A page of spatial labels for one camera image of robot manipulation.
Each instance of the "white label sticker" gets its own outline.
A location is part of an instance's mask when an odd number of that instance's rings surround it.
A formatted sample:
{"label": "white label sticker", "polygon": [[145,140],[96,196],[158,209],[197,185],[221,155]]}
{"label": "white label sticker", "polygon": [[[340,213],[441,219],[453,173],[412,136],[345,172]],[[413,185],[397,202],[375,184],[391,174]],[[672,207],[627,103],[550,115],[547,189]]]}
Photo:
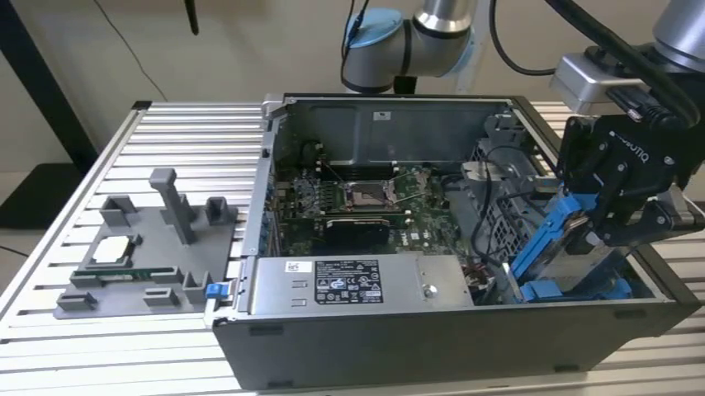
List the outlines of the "white label sticker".
{"label": "white label sticker", "polygon": [[392,112],[391,111],[375,111],[372,113],[372,120],[373,121],[389,121],[392,119]]}
{"label": "white label sticker", "polygon": [[285,262],[285,272],[311,272],[312,262]]}

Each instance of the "black cable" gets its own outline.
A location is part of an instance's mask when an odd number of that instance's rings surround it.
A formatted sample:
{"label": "black cable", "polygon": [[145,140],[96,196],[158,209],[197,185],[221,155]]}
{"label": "black cable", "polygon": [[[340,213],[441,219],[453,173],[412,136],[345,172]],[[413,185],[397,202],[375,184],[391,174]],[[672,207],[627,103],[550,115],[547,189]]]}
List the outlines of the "black cable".
{"label": "black cable", "polygon": [[490,171],[488,171],[488,156],[494,153],[495,150],[498,149],[511,149],[511,150],[516,150],[519,151],[520,153],[523,153],[526,156],[528,155],[526,153],[526,151],[518,147],[518,146],[510,146],[510,145],[504,145],[504,144],[500,144],[499,146],[494,146],[488,151],[487,153],[484,154],[483,156],[483,159],[482,161],[484,162],[484,200],[482,202],[482,208],[480,208],[480,216],[479,216],[479,219],[478,219],[478,222],[475,224],[475,227],[472,228],[472,233],[469,234],[469,246],[472,247],[472,251],[475,252],[475,254],[480,257],[480,259],[490,265],[500,268],[500,262],[496,261],[492,257],[490,257],[487,255],[486,252],[483,252],[478,247],[476,247],[476,235],[479,233],[479,230],[480,230],[480,227],[482,227],[482,224],[484,223],[484,219],[487,218],[487,214],[488,214],[488,208],[490,208],[490,201],[491,201],[491,195],[492,195],[492,176],[490,174]]}
{"label": "black cable", "polygon": [[26,253],[22,253],[18,250],[14,250],[12,247],[6,247],[6,246],[0,245],[0,250],[5,250],[5,251],[8,251],[10,253],[14,253],[17,256],[29,257],[29,255]]}
{"label": "black cable", "polygon": [[522,154],[524,154],[526,157],[528,158],[528,153],[519,146],[510,146],[508,144],[500,144],[499,146],[494,146],[487,151],[487,153],[484,154],[484,162],[488,160],[488,154],[494,153],[494,151],[496,149],[511,149],[511,150],[515,150],[515,151],[520,152]]}
{"label": "black cable", "polygon": [[340,42],[340,59],[344,59],[344,39],[348,35],[348,24],[349,24],[349,19],[352,18],[353,10],[355,10],[355,0],[349,0],[348,17],[345,18],[344,25],[343,25],[343,41]]}
{"label": "black cable", "polygon": [[110,17],[108,16],[108,13],[102,9],[102,6],[100,5],[100,2],[97,2],[97,0],[92,0],[92,2],[96,3],[97,9],[100,10],[100,13],[102,14],[102,17],[105,18],[105,21],[108,22],[109,26],[112,27],[112,30],[117,33],[117,36],[120,36],[120,39],[122,40],[122,43],[124,43],[125,47],[128,48],[129,53],[132,54],[132,58],[134,58],[134,62],[136,62],[137,67],[141,70],[141,74],[144,75],[146,80],[152,83],[152,86],[153,86],[153,88],[156,88],[156,91],[158,91],[158,94],[161,95],[161,98],[164,99],[164,101],[168,101],[166,95],[164,95],[164,92],[158,88],[158,85],[156,85],[156,82],[153,81],[153,79],[149,77],[146,71],[144,70],[144,67],[141,66],[140,59],[137,58],[136,53],[132,50],[132,47],[129,46],[129,43],[128,43],[128,41],[125,40],[125,38],[122,36],[122,33],[120,33],[120,31],[117,30],[114,24],[112,23]]}
{"label": "black cable", "polygon": [[[351,2],[352,2],[352,4],[351,4],[349,10],[352,10],[352,8],[355,7],[355,0],[351,0]],[[343,36],[343,47],[344,47],[344,50],[343,50],[343,61],[340,62],[340,81],[344,81],[343,70],[344,70],[344,64],[348,61],[349,46],[352,45],[352,40],[355,39],[356,34],[360,31],[361,21],[364,20],[364,12],[367,11],[367,5],[368,4],[369,4],[369,0],[364,0],[364,3],[361,4],[360,11],[356,14],[355,22],[352,22],[352,26],[349,27],[349,31],[347,32],[347,35]],[[347,26],[349,24],[349,18],[351,17],[352,17],[352,13],[349,13],[348,20],[347,20],[347,22],[344,24],[344,27],[343,27],[343,29],[345,31],[347,31]]]}
{"label": "black cable", "polygon": [[687,94],[643,55],[572,2],[544,0],[558,15],[628,68],[655,93],[660,104],[678,116],[686,129],[696,125],[700,112]]}
{"label": "black cable", "polygon": [[555,68],[531,70],[528,68],[522,68],[520,66],[518,66],[511,60],[511,58],[508,58],[507,52],[504,51],[504,48],[502,47],[502,44],[499,42],[499,36],[496,35],[496,0],[491,0],[488,4],[488,35],[492,39],[496,54],[499,54],[499,57],[504,61],[506,66],[508,66],[514,72],[532,77],[550,76],[551,74],[554,74]]}
{"label": "black cable", "polygon": [[495,266],[498,269],[500,269],[502,264],[499,261],[494,260],[478,247],[476,247],[476,234],[480,231],[482,223],[484,223],[484,219],[487,218],[488,213],[488,207],[490,207],[490,199],[492,195],[492,177],[488,173],[488,165],[487,160],[484,160],[484,200],[482,202],[482,208],[480,208],[480,216],[476,221],[475,227],[472,228],[472,233],[469,234],[469,246],[472,247],[472,251],[475,254],[480,257],[480,260],[486,262],[487,264]]}

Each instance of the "slotted aluminum surface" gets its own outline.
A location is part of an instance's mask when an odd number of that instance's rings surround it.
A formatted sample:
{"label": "slotted aluminum surface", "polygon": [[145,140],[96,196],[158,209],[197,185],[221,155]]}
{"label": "slotted aluminum surface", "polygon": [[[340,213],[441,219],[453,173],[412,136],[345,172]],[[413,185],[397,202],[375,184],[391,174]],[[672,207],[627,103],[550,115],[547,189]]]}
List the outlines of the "slotted aluminum surface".
{"label": "slotted aluminum surface", "polygon": [[[560,134],[567,108],[546,102],[535,106]],[[96,209],[105,195],[126,193],[138,206],[160,204],[146,185],[154,167],[176,168],[178,189],[193,204],[218,195],[237,205],[230,249],[236,263],[261,138],[259,110],[259,104],[190,103],[154,104],[148,111],[129,113],[0,299],[0,309],[6,308],[0,321],[0,393],[243,394],[201,314],[57,321],[50,310],[76,268],[72,263],[101,224]],[[705,233],[659,243],[655,249],[705,300]],[[511,359],[500,348],[498,353]],[[700,309],[662,337],[628,342],[588,373],[309,394],[608,396],[705,394],[703,389]]]}

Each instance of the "blue latch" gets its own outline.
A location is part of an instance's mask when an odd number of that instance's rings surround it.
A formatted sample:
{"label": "blue latch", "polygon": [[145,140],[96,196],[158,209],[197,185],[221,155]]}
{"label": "blue latch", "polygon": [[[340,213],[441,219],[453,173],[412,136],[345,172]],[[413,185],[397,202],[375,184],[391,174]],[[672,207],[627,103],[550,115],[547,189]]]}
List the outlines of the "blue latch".
{"label": "blue latch", "polygon": [[563,297],[563,293],[552,280],[532,280],[526,282],[520,286],[520,294],[524,296],[527,303]]}
{"label": "blue latch", "polygon": [[226,299],[229,296],[229,283],[210,283],[205,287],[206,299]]}

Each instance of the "motherboard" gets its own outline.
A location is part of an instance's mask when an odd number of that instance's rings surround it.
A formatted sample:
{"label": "motherboard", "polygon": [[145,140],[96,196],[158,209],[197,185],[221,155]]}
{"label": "motherboard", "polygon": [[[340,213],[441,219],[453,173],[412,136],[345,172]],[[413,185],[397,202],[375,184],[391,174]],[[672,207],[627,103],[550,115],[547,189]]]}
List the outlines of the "motherboard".
{"label": "motherboard", "polygon": [[429,164],[335,167],[317,161],[276,183],[280,255],[468,255]]}

